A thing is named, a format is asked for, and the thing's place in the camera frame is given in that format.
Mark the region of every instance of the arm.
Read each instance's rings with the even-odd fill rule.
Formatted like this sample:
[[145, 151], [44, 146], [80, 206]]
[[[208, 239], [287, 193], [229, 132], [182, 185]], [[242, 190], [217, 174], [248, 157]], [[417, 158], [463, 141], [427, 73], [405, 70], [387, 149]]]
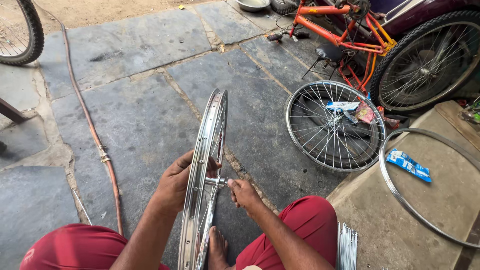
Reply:
[[260, 226], [282, 260], [285, 269], [334, 269], [313, 247], [296, 235], [260, 199], [255, 189], [245, 180], [228, 180], [232, 200], [244, 207], [247, 214]]
[[[158, 269], [178, 212], [183, 210], [193, 150], [163, 173], [142, 218], [111, 270]], [[213, 162], [212, 170], [221, 167]]]

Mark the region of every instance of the concrete step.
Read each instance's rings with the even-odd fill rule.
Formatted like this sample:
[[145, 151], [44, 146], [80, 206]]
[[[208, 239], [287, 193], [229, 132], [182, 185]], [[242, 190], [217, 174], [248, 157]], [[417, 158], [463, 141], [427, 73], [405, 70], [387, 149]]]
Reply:
[[[480, 160], [477, 151], [442, 115], [432, 109], [412, 127], [430, 130], [459, 144]], [[419, 134], [402, 134], [389, 144], [430, 169], [427, 183], [388, 163], [389, 175], [404, 198], [444, 232], [465, 240], [480, 209], [480, 172], [443, 143]], [[414, 219], [392, 195], [376, 163], [347, 177], [327, 198], [338, 220], [358, 230], [358, 269], [454, 269], [462, 247]], [[480, 265], [475, 257], [471, 266]]]

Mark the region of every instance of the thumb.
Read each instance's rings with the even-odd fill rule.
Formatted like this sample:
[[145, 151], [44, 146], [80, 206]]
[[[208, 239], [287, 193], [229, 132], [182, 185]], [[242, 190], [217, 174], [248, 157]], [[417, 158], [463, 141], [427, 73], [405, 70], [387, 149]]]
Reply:
[[227, 184], [228, 187], [233, 191], [233, 193], [239, 192], [241, 190], [241, 187], [236, 180], [229, 179]]

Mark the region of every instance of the bicycle seat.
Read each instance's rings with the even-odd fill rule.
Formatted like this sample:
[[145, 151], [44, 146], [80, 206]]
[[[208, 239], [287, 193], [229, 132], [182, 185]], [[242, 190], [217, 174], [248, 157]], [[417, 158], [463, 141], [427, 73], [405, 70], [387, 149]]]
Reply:
[[315, 53], [319, 60], [330, 60], [335, 63], [342, 60], [342, 50], [331, 42], [320, 44]]

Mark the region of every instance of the hand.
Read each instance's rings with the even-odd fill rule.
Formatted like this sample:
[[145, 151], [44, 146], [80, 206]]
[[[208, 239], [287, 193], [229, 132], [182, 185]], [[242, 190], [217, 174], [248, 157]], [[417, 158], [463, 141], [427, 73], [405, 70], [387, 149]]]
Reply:
[[[174, 161], [160, 178], [155, 196], [160, 201], [162, 213], [177, 216], [183, 210], [192, 158], [193, 150], [190, 150]], [[216, 177], [216, 170], [221, 167], [222, 164], [209, 158], [207, 176]]]
[[243, 207], [247, 210], [247, 215], [253, 218], [256, 211], [262, 207], [266, 207], [260, 196], [258, 196], [255, 188], [246, 180], [229, 179], [228, 187], [230, 188], [232, 201], [237, 208]]

